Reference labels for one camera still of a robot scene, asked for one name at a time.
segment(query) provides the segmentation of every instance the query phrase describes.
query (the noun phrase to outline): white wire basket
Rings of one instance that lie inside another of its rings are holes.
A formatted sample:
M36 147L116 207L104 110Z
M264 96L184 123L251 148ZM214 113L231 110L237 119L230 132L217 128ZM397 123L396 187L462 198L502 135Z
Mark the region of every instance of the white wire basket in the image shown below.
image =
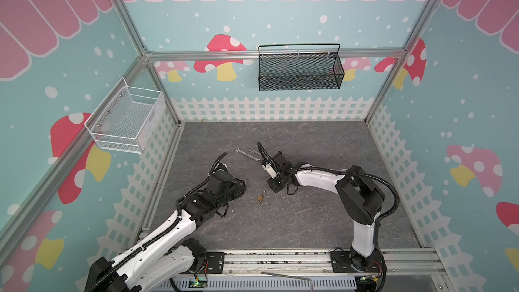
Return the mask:
M164 94L130 87L121 78L106 101L85 122L97 146L142 153L164 113Z

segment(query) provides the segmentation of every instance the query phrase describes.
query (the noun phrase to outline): floor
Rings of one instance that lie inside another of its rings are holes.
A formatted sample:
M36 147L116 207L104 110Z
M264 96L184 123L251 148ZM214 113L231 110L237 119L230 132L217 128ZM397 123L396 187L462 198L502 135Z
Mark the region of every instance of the floor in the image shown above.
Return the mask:
M242 198L230 203L225 218L204 223L191 236L208 250L234 248L349 248L353 222L337 194L300 187L295 195L270 190L266 171L237 152L261 141L270 154L282 151L292 163L342 169L361 166L389 181L390 177L364 122L222 122L186 123L168 180L152 222L152 230L174 210L174 201L205 178L224 151L229 172L250 185ZM386 211L393 204L382 186ZM257 196L266 191L263 204ZM402 205L381 222L381 248L418 248L411 222Z

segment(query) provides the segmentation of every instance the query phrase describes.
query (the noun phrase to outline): black wire basket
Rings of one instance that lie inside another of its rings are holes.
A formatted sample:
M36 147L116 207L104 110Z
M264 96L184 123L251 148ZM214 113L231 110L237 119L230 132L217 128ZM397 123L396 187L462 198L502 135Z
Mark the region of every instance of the black wire basket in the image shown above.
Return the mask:
M294 47L286 50L279 47ZM258 47L260 91L339 89L344 69L340 44L274 44Z

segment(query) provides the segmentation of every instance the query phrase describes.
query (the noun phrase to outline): mushroom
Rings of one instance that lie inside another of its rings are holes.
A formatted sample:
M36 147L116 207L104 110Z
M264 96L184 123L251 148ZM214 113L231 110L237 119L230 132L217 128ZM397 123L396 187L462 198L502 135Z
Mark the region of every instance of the mushroom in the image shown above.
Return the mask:
M246 51L246 47L237 39L225 34L218 34L213 37L204 51ZM200 73L205 73L217 68L217 80L232 81L236 79L236 72L232 68L232 63L251 65L252 60L216 60L216 61L197 61L194 68Z
M185 61L157 61L155 62L154 66L161 79L165 79L165 75L168 75L168 80L171 82L178 82L182 80L182 77L180 77L177 70L191 70Z
M510 259L510 263L515 267L515 270L519 272L519 250L515 248L506 248L504 252Z
M355 79L355 70L369 70L371 61L368 58L346 58L342 60L342 68L344 69L342 81L350 81Z
M54 157L49 158L49 163L54 163L61 156L68 144L81 130L83 120L86 120L88 116L90 116L89 113L71 114L54 123L50 129L50 143ZM85 170L90 171L96 181L101 181L107 173L111 161L112 155L109 152L102 151L92 142L58 189L60 201L63 204L69 204L77 199L83 187Z
M447 162L452 159L460 164L451 169L452 177L460 186L466 187L472 179L477 178L489 198L499 191L503 169L495 152L481 148L448 146L447 156Z
M496 206L496 213L499 220L519 236L519 205L499 202Z
M396 58L394 57L385 58L375 66L375 71L389 71L392 68L395 60ZM400 70L397 77L395 78L393 86L402 90L404 88L404 79L407 75L411 76L412 84L414 86L418 86L424 78L425 64L427 62L426 60L427 50L425 48L425 42L422 39L419 39L411 55L409 58L407 58L407 62L404 64L404 67L402 70Z
M63 250L63 239L45 238L61 219L62 211L45 211L29 229L22 243L16 248L2 268L3 291L25 292L32 281L34 265L51 269Z

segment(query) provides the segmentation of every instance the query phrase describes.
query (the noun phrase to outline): mesh basket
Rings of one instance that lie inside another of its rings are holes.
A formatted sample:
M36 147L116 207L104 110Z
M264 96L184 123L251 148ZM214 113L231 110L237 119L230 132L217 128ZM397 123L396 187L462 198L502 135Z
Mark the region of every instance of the mesh basket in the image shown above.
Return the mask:
M282 45L302 49L282 52L278 50ZM259 90L341 88L344 69L338 54L340 47L340 44L260 45Z
M101 149L142 153L164 113L162 92L130 87L124 78L85 122Z

